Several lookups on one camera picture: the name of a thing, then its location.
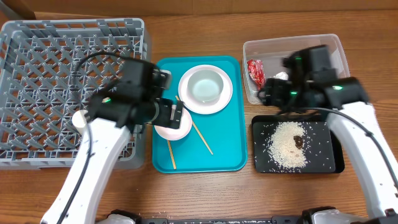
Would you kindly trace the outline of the white tissue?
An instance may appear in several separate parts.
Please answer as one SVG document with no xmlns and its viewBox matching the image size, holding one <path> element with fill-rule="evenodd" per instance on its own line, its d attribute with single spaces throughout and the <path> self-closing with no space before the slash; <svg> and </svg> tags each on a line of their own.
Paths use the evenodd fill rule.
<svg viewBox="0 0 398 224">
<path fill-rule="evenodd" d="M 277 78 L 280 80 L 288 80 L 289 75 L 286 72 L 279 72 L 278 74 L 274 75 L 273 78 Z"/>
</svg>

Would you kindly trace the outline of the pink small plate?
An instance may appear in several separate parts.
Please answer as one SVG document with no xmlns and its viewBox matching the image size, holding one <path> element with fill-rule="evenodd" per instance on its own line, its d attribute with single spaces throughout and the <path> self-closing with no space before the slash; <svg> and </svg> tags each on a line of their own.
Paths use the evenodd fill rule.
<svg viewBox="0 0 398 224">
<path fill-rule="evenodd" d="M 182 110 L 182 120 L 178 129 L 165 128 L 161 126 L 154 126 L 155 131 L 162 138 L 169 141 L 177 141 L 184 138 L 192 128 L 192 117 L 188 110 L 185 108 Z"/>
</svg>

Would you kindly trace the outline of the red snack wrapper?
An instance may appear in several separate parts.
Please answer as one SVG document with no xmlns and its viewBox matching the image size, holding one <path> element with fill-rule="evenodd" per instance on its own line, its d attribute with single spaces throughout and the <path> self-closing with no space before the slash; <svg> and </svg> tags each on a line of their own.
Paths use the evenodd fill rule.
<svg viewBox="0 0 398 224">
<path fill-rule="evenodd" d="M 251 80 L 255 83 L 257 89 L 260 90 L 266 82 L 262 60 L 250 59 L 247 61 L 247 65 Z"/>
</svg>

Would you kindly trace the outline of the grey bowl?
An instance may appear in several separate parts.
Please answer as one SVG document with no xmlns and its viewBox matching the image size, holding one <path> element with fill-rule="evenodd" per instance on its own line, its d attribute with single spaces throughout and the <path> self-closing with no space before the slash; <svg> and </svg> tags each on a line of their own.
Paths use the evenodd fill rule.
<svg viewBox="0 0 398 224">
<path fill-rule="evenodd" d="M 188 91 L 200 103 L 210 103 L 217 100 L 223 91 L 223 79 L 209 69 L 194 72 L 188 79 Z"/>
</svg>

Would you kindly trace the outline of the brown food scrap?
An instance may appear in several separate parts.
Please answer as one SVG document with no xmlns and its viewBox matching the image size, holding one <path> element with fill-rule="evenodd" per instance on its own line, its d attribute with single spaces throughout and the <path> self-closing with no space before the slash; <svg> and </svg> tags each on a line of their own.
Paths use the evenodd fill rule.
<svg viewBox="0 0 398 224">
<path fill-rule="evenodd" d="M 303 137 L 301 136 L 294 136 L 295 147 L 297 149 L 303 149 Z"/>
</svg>

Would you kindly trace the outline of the large white plate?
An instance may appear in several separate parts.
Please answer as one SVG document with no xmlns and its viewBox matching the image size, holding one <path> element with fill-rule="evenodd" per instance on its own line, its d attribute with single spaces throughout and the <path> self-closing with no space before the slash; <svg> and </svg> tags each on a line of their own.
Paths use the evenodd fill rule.
<svg viewBox="0 0 398 224">
<path fill-rule="evenodd" d="M 222 77 L 224 84 L 220 97 L 210 103 L 200 103 L 196 101 L 188 91 L 188 79 L 194 72 L 204 69 L 217 72 Z M 180 100 L 184 102 L 185 106 L 190 111 L 198 114 L 213 114 L 221 111 L 229 103 L 233 95 L 233 84 L 230 77 L 222 69 L 214 65 L 197 65 L 183 74 L 178 84 L 178 95 Z"/>
</svg>

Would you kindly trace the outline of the white cup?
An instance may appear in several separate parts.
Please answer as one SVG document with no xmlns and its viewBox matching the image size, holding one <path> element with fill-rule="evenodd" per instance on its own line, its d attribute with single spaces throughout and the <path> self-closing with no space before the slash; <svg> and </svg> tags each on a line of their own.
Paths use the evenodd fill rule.
<svg viewBox="0 0 398 224">
<path fill-rule="evenodd" d="M 72 116 L 72 124 L 80 135 L 83 135 L 87 124 L 87 110 L 78 110 Z"/>
</svg>

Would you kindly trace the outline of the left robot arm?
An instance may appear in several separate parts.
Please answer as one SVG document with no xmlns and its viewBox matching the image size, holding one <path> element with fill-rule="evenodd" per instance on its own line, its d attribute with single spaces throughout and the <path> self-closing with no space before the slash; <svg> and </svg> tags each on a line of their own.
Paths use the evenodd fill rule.
<svg viewBox="0 0 398 224">
<path fill-rule="evenodd" d="M 42 223 L 94 223 L 117 158 L 137 125 L 178 129 L 183 103 L 163 98 L 172 80 L 153 63 L 126 58 L 121 78 L 94 93 L 78 154 Z"/>
</svg>

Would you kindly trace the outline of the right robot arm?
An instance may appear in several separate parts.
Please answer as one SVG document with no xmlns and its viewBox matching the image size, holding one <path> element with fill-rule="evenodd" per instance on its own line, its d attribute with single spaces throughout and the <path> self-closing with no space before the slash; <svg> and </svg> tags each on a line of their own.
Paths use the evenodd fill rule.
<svg viewBox="0 0 398 224">
<path fill-rule="evenodd" d="M 269 78 L 257 97 L 280 113 L 317 111 L 345 149 L 366 199 L 366 223 L 397 223 L 397 159 L 368 94 L 355 77 L 338 78 L 326 45 L 284 58 L 288 80 Z"/>
</svg>

